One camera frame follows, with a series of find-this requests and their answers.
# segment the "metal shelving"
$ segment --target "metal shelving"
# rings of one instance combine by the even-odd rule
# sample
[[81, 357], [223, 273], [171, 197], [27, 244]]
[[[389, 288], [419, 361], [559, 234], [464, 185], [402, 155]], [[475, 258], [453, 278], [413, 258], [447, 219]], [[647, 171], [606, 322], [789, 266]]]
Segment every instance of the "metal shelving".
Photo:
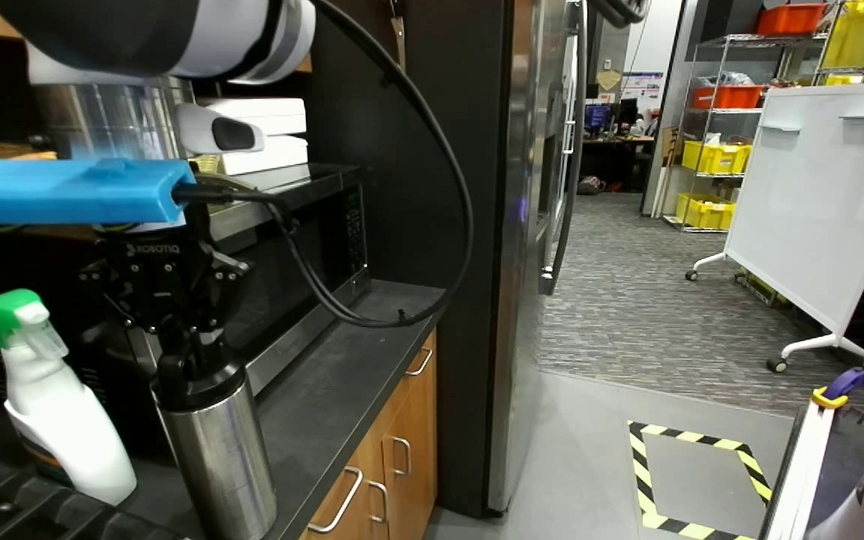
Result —
[[[770, 80], [777, 84], [797, 84], [797, 77], [816, 77], [807, 65], [807, 60], [816, 60], [816, 70], [821, 65], [820, 58], [824, 52], [824, 36], [755, 36], [755, 32], [728, 32], [721, 38], [698, 42], [691, 55], [693, 62], [717, 62], [715, 65], [715, 91], [711, 103], [721, 99], [721, 77], [728, 62], [747, 60], [747, 62], [768, 62], [773, 65]], [[693, 134], [706, 140], [707, 132], [724, 132], [724, 140], [751, 140], [760, 125], [763, 109], [684, 109], [677, 132]], [[740, 185], [745, 174], [703, 174], [691, 169], [674, 169], [671, 177], [662, 185], [662, 223], [669, 223], [677, 232], [696, 232], [687, 223], [669, 216], [669, 204], [677, 200], [680, 191], [693, 189], [717, 189], [721, 200], [732, 200], [734, 189]]]
[[763, 109], [687, 109], [684, 115], [760, 118]]

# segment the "shelf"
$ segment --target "shelf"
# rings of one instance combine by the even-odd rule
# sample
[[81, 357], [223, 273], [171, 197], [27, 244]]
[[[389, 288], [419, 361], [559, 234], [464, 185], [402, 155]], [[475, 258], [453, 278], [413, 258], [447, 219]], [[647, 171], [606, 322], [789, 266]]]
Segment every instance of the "shelf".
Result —
[[727, 179], [727, 183], [740, 183], [745, 174], [696, 174], [698, 179]]
[[864, 65], [821, 65], [820, 74], [864, 74]]
[[715, 115], [715, 118], [760, 118], [763, 109], [687, 109], [687, 115]]
[[[707, 130], [707, 132], [728, 132], [727, 144], [739, 144], [739, 140], [754, 140], [755, 138], [755, 132], [751, 132], [745, 138], [732, 138], [732, 132], [740, 132], [740, 130], [727, 130], [727, 125]], [[684, 130], [680, 134], [693, 138], [693, 140], [703, 140], [707, 132], [706, 130]]]
[[662, 223], [674, 232], [727, 234], [727, 232], [711, 232], [711, 227], [691, 227], [687, 223], [677, 223], [674, 216], [662, 216]]
[[821, 49], [824, 36], [760, 36], [728, 32], [721, 38], [698, 42], [696, 49]]

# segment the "gray floor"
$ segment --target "gray floor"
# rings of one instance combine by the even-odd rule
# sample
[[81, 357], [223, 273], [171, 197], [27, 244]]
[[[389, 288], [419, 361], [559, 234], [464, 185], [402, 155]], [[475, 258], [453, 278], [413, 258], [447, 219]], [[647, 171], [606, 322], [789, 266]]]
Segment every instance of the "gray floor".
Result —
[[[582, 385], [560, 385], [563, 374], [660, 389], [654, 392], [660, 414], [674, 414], [677, 397], [717, 402], [721, 414], [698, 416], [727, 423], [763, 412], [777, 423], [764, 429], [768, 423], [754, 419], [745, 429], [784, 438], [807, 392], [842, 373], [849, 357], [816, 350], [795, 357], [787, 374], [764, 373], [768, 357], [787, 343], [813, 335], [816, 328], [795, 308], [768, 308], [734, 285], [732, 263], [707, 266], [703, 281], [684, 281], [684, 271], [717, 248], [724, 234], [677, 234], [643, 219], [638, 196], [579, 197], [566, 263], [542, 322], [541, 366], [551, 381], [551, 402], [542, 404], [514, 509], [500, 521], [438, 513], [432, 540], [669, 536], [638, 524], [632, 483], [616, 478], [631, 475], [631, 457], [621, 431], [601, 431], [598, 419], [608, 404], [592, 404]], [[864, 423], [847, 416], [831, 441], [813, 516], [831, 513], [861, 475]], [[674, 506], [687, 500], [693, 495], [669, 497], [669, 506], [687, 513]]]
[[[542, 404], [518, 493], [505, 519], [438, 513], [429, 540], [669, 540], [638, 524], [627, 423], [660, 423], [754, 447], [773, 483], [789, 416], [547, 373]], [[654, 503], [662, 516], [755, 536], [764, 503], [734, 452], [645, 435]]]

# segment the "safety tape marking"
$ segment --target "safety tape marking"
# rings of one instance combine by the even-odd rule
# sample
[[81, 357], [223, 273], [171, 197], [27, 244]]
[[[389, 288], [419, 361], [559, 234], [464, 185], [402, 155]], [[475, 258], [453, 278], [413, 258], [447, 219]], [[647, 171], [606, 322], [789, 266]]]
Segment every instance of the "safety tape marking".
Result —
[[763, 503], [768, 503], [770, 487], [768, 487], [768, 478], [763, 475], [760, 459], [754, 457], [754, 447], [745, 441], [734, 441], [734, 438], [715, 438], [715, 435], [669, 429], [669, 426], [658, 426], [658, 423], [631, 423], [631, 447], [632, 447], [632, 472], [635, 472], [635, 497], [638, 497], [643, 528], [669, 531], [669, 533], [693, 536], [693, 540], [751, 540], [745, 533], [717, 531], [717, 528], [707, 528], [703, 521], [684, 521], [684, 519], [662, 516], [658, 509], [658, 500], [654, 500], [645, 435], [674, 438], [684, 444], [706, 444], [715, 450], [734, 452], [739, 462], [745, 464], [751, 483], [754, 483], [754, 493], [760, 495]]

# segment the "black countertop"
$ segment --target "black countertop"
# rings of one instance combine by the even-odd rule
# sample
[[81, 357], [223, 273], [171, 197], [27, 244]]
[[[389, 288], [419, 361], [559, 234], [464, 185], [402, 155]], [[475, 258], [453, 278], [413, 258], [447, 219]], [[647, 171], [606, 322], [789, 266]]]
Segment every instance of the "black countertop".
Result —
[[[358, 308], [393, 318], [395, 308], [429, 307], [438, 295], [438, 288], [376, 281]], [[269, 540], [304, 533], [432, 328], [432, 318], [395, 330], [337, 323], [254, 400], [280, 500]], [[123, 509], [205, 536], [179, 472], [156, 462], [136, 462], [136, 469], [137, 493]]]

